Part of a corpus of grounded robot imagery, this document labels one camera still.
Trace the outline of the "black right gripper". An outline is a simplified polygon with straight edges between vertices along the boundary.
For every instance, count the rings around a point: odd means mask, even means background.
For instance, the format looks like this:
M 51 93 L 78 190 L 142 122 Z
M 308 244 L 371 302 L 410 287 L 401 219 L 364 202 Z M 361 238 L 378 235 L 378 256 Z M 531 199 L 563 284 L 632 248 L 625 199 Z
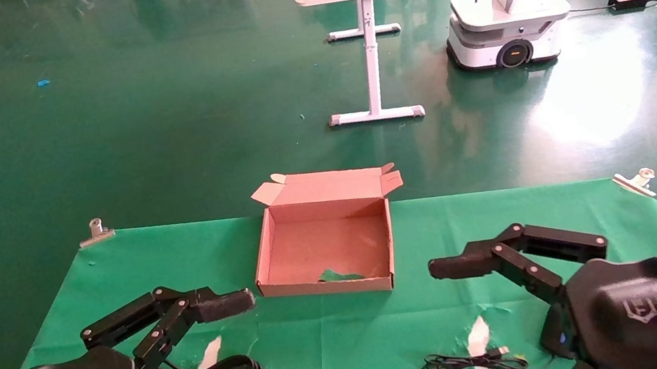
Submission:
M 615 263 L 607 252 L 600 235 L 514 223 L 427 267 L 438 280 L 501 274 L 550 304 L 543 349 L 578 369 L 657 369 L 657 256 Z M 586 264 L 563 285 L 532 255 Z

